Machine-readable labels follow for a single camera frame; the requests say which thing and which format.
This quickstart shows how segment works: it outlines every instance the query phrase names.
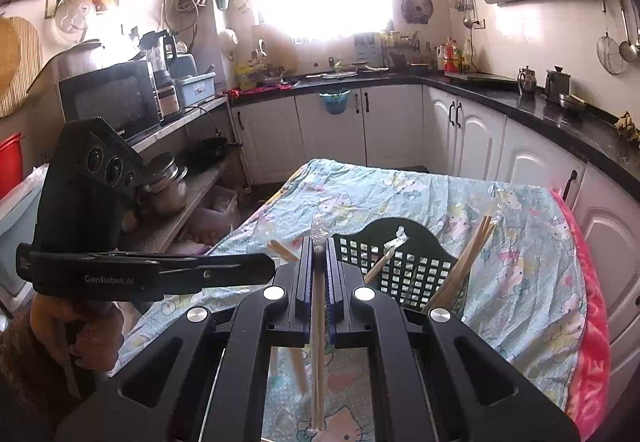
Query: black plastic basket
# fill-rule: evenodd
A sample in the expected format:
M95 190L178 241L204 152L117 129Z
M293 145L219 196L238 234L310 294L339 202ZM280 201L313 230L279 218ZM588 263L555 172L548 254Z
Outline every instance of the black plastic basket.
M389 294L402 307L420 311L458 260L440 246L428 229L406 218L380 218L355 234L334 234L335 250L342 262L356 265L366 274L384 254L383 245L396 237L400 227L409 239L370 286ZM451 310L456 316L462 316L467 286L468 277Z

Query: hello kitty print fabric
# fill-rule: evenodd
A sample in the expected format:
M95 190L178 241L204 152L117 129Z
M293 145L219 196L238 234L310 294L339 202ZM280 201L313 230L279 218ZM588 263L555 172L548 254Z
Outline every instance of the hello kitty print fabric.
M331 234L353 234L379 218L409 218L459 256L493 202L498 203L495 215L500 219L472 267L462 319L565 409L587 299L571 229L544 188L313 160L214 253L275 256L266 245L276 238L299 254L312 217L320 213ZM128 335L118 368L191 306L221 310L256 289L207 289L155 303ZM279 349L275 361L266 396L265 438L375 440L366 351L327 347L326 430L318 434L306 429L310 401L296 385L288 350Z

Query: bamboo mat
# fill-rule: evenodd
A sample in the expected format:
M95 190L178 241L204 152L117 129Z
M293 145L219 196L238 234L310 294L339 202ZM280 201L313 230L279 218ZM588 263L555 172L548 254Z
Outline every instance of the bamboo mat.
M0 18L0 101L4 99L20 66L20 39L7 18Z
M42 68L42 42L36 28L26 19L6 18L19 40L20 65L11 86L0 101L0 117L7 117L18 110L27 99L27 89Z

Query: white kitchen cabinet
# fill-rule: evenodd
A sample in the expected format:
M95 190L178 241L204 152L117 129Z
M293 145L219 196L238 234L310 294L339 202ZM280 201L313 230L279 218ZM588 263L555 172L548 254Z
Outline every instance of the white kitchen cabinet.
M348 95L347 108L330 114L319 94L296 96L305 157L330 158L347 164L367 165L360 89Z
M453 175L496 180L507 117L463 98L458 99L453 113L456 123Z
M507 121L499 181L541 186L562 195L575 170L577 179L572 182L566 199L572 208L585 167L584 162L550 140L513 120Z
M422 86L361 89L367 165L403 168L422 164Z
M305 163L293 97L237 106L232 115L253 184L284 182Z
M615 342L640 314L640 205L589 165L574 215L591 251L607 305L609 339Z
M458 98L431 86L422 87L423 164L430 173L451 175L456 149L453 116Z
M610 354L608 409L615 406L640 364L640 315L611 345Z

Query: strainer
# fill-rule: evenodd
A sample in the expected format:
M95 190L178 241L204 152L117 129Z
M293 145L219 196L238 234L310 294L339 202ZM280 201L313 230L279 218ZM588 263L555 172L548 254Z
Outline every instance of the strainer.
M607 30L607 3L606 0L602 1L602 13L605 20L605 35L598 40L596 45L596 51L598 52L598 59L602 67L613 76L617 76L625 67L625 61L620 55L620 47L609 37Z

